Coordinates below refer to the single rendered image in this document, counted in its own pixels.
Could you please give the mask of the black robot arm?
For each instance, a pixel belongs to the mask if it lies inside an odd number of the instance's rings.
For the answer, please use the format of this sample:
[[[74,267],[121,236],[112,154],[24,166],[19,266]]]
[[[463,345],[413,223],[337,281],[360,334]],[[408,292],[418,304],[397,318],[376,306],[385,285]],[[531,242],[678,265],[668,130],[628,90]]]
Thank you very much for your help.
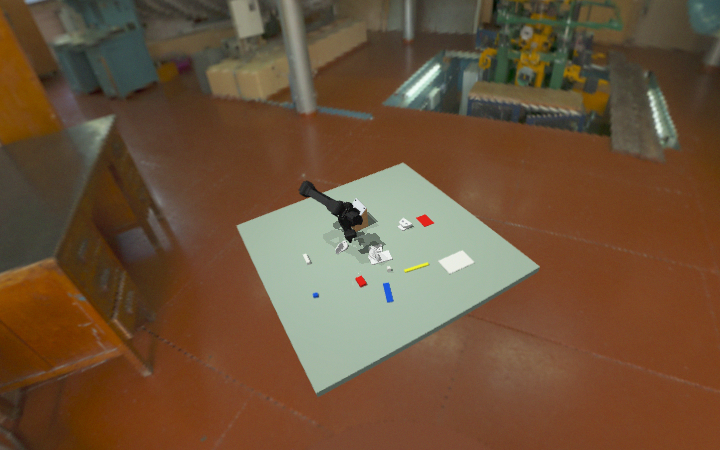
[[[298,191],[300,195],[306,198],[312,197],[316,201],[325,205],[327,207],[327,210],[330,211],[331,214],[333,214],[334,216],[342,220],[347,219],[352,223],[352,226],[362,225],[363,218],[361,217],[361,215],[359,215],[360,211],[356,207],[353,208],[352,203],[336,201],[328,197],[327,195],[317,191],[313,184],[307,180],[302,182]],[[340,217],[337,215],[340,215]]]

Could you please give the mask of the blue rectangular block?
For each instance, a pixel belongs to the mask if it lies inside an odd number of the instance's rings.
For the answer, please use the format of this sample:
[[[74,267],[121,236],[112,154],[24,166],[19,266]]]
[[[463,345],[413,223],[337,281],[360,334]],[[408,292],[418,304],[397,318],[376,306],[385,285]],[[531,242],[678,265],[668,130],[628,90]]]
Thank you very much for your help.
[[[384,283],[383,286],[384,286],[387,303],[394,302],[389,283]]]

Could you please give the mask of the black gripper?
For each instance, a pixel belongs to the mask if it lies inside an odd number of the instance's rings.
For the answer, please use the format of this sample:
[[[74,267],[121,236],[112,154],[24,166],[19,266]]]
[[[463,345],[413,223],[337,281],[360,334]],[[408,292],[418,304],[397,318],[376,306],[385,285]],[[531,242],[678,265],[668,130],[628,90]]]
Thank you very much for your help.
[[[355,230],[351,229],[352,223],[350,221],[348,221],[347,219],[342,220],[342,219],[338,218],[338,221],[344,230],[345,239],[349,243],[352,243],[352,239],[357,237]]]

